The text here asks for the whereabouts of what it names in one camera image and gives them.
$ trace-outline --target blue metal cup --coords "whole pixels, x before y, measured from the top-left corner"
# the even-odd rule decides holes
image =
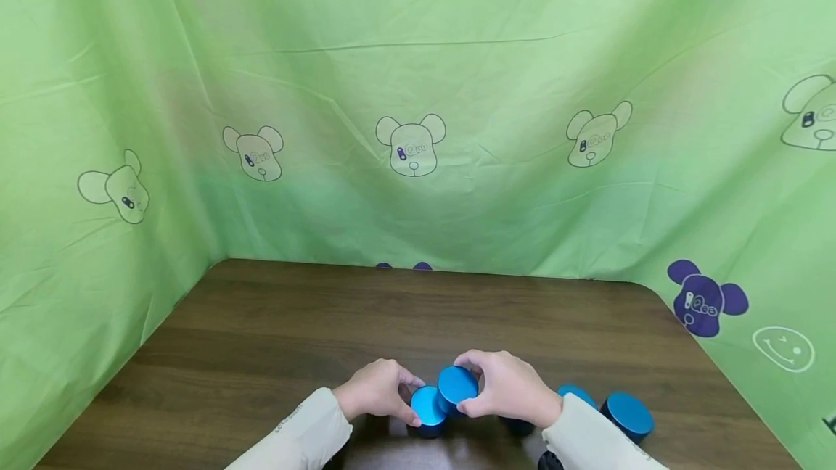
[[[557,456],[546,450],[543,455],[540,455],[540,460],[537,463],[537,470],[563,470],[563,464]]]
[[[653,432],[653,415],[633,395],[627,392],[613,392],[601,405],[601,414],[625,432],[629,440],[639,444]]]
[[[438,375],[438,405],[447,416],[461,416],[456,405],[479,393],[479,381],[461,366],[448,366]]]
[[[534,425],[522,419],[511,419],[510,417],[499,417],[500,421],[504,423],[508,432],[514,437],[528,437],[534,432]]]
[[[592,399],[592,397],[590,397],[590,395],[587,394],[583,388],[576,387],[574,386],[574,384],[563,384],[562,387],[557,389],[557,394],[577,395],[577,397],[583,399],[584,402],[587,402],[589,405],[592,405],[592,408],[598,408],[598,405],[595,404],[595,400]],[[508,417],[500,417],[500,419],[502,420],[502,422],[505,423],[505,426],[511,432],[512,436],[527,437],[534,432],[534,425],[532,425],[528,421],[523,421],[522,419],[508,419]]]
[[[591,397],[591,395],[587,394],[586,391],[584,391],[583,388],[574,386],[574,384],[563,384],[562,387],[557,389],[557,394],[560,394],[560,395],[566,395],[566,394],[577,395],[577,397],[583,399],[584,402],[587,402],[590,406],[592,406],[592,408],[594,408],[596,410],[598,409],[598,405],[595,404],[595,400]]]
[[[433,439],[441,436],[447,415],[438,406],[438,389],[435,387],[420,387],[409,400],[412,410],[418,414],[420,426],[415,429],[420,437]]]

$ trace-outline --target right hand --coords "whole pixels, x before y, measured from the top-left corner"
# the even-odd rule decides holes
[[[522,419],[539,428],[548,428],[560,417],[560,395],[546,386],[532,365],[516,355],[505,350],[468,350],[453,365],[466,366],[477,378],[485,378],[485,388],[477,397],[458,404],[458,411],[466,416]]]

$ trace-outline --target bear cartoon print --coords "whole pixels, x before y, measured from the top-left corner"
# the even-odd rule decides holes
[[[273,182],[282,175],[282,166],[276,161],[276,153],[284,147],[284,139],[278,131],[265,125],[258,134],[242,135],[233,128],[224,128],[224,144],[238,153],[241,169],[250,178],[261,182]]]
[[[824,421],[824,425],[827,427],[827,430],[830,430],[830,433],[836,436],[836,413],[823,417],[821,420]]]
[[[668,277],[682,287],[674,299],[674,314],[694,336],[714,338],[720,333],[721,315],[740,316],[749,310],[749,299],[740,285],[720,285],[700,273],[692,261],[672,262]]]
[[[836,85],[827,75],[808,76],[784,97],[784,111],[796,115],[783,131],[788,146],[836,151]]]
[[[420,123],[401,125],[392,117],[378,120],[375,134],[381,144],[391,147],[389,164],[397,174],[409,177],[426,176],[435,171],[438,158],[435,145],[447,133],[444,120],[434,114]]]
[[[594,117],[589,111],[575,115],[566,128],[566,136],[574,140],[570,164],[590,168],[610,155],[615,132],[627,125],[633,115],[633,104],[621,102],[611,113]]]
[[[378,268],[392,268],[392,265],[389,262],[381,261],[380,263],[378,263],[378,265],[376,265],[376,267],[378,267]],[[433,267],[430,267],[430,264],[425,262],[425,261],[419,261],[418,263],[416,263],[416,265],[414,265],[412,267],[412,270],[413,271],[432,271]]]
[[[137,224],[145,218],[150,202],[148,191],[139,183],[139,171],[139,157],[127,149],[125,165],[113,173],[82,173],[78,177],[78,193],[90,204],[114,204],[125,222]]]

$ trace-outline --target hand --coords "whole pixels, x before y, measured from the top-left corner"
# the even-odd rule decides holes
[[[364,366],[346,383],[334,389],[334,396],[349,421],[361,414],[395,416],[407,425],[420,426],[418,415],[407,403],[412,393],[407,386],[424,382],[395,360],[376,360]]]
[[[562,411],[563,401],[543,383],[532,365],[507,351],[468,350],[454,365],[470,366],[477,378],[485,377],[485,388],[477,397],[458,404],[460,413],[469,417],[495,414],[508,419],[522,419],[539,428],[548,428]]]

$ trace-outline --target wood grain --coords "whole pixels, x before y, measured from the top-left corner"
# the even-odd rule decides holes
[[[649,406],[672,469],[797,469],[671,312],[633,284],[228,260],[46,455],[40,470],[223,469],[318,387],[378,357],[429,382],[469,348],[510,350],[552,386]],[[493,417],[442,439],[359,419],[329,466],[534,469],[544,446]]]

